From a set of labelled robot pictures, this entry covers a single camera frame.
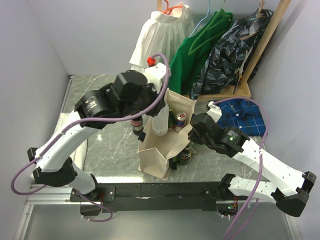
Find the clear water bottle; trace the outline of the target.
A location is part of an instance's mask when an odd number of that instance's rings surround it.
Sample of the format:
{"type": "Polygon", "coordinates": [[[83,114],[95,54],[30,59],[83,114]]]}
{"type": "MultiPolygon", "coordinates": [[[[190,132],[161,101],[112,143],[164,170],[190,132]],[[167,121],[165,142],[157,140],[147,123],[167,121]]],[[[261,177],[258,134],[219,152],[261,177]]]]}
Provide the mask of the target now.
{"type": "Polygon", "coordinates": [[[163,136],[168,132],[169,106],[166,103],[157,116],[152,117],[152,130],[157,136],[163,136]]]}

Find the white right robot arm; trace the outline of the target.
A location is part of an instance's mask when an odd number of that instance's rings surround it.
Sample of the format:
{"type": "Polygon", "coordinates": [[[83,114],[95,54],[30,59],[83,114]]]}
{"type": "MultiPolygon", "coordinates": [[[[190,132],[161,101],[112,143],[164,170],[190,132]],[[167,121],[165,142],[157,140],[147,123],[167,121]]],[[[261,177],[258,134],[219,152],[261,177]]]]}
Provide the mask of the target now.
{"type": "Polygon", "coordinates": [[[227,173],[217,189],[207,196],[229,200],[246,196],[274,203],[278,209],[292,217],[300,217],[317,179],[310,171],[296,170],[265,150],[240,129],[229,126],[221,128],[207,113],[192,117],[188,137],[192,142],[203,144],[221,155],[239,161],[257,172],[266,181],[246,179],[227,173]]]}

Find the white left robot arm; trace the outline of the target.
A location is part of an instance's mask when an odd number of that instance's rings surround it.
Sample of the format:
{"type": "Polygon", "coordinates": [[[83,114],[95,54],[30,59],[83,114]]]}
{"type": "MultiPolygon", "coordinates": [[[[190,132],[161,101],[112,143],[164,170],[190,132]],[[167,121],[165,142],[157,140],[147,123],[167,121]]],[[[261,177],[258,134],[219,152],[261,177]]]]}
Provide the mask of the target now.
{"type": "Polygon", "coordinates": [[[144,73],[128,70],[119,73],[114,82],[87,91],[75,104],[60,132],[42,147],[27,151],[30,161],[36,164],[32,172],[35,183],[56,188],[70,186],[88,201],[96,200],[100,195],[96,178],[77,167],[71,154],[108,124],[144,114],[158,115],[165,106],[170,74],[157,66],[144,73]]]}

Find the red bull can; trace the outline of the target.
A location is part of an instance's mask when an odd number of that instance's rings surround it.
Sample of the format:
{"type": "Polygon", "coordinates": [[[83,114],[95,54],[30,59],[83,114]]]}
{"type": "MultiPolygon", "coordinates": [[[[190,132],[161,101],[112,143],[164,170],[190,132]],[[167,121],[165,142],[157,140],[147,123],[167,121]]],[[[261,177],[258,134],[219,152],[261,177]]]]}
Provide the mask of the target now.
{"type": "Polygon", "coordinates": [[[185,122],[186,122],[187,116],[185,112],[178,112],[176,114],[176,121],[175,121],[175,126],[174,126],[174,130],[176,132],[180,132],[183,127],[185,126],[185,122]]]}

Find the green gold-capped glass bottle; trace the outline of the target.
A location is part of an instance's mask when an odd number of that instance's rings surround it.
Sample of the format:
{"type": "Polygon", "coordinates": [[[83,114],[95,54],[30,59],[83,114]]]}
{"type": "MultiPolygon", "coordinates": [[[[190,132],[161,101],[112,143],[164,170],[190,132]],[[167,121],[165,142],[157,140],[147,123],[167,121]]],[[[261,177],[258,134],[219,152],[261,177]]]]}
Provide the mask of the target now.
{"type": "Polygon", "coordinates": [[[168,105],[168,131],[171,131],[175,128],[176,118],[173,113],[173,106],[168,105]]]}

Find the beige canvas tote bag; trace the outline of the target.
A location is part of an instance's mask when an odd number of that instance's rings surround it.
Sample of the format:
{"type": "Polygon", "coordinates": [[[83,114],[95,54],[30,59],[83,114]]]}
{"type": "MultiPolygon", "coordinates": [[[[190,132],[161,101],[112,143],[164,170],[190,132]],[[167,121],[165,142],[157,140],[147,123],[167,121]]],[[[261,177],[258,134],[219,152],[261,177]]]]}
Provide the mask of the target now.
{"type": "Polygon", "coordinates": [[[173,107],[173,113],[184,112],[186,121],[180,132],[169,130],[159,136],[153,132],[152,119],[144,126],[140,135],[137,155],[139,157],[138,170],[161,180],[168,180],[171,167],[170,159],[177,156],[190,142],[188,133],[192,130],[190,121],[195,111],[196,101],[191,100],[171,90],[164,95],[165,101],[173,107]]]}

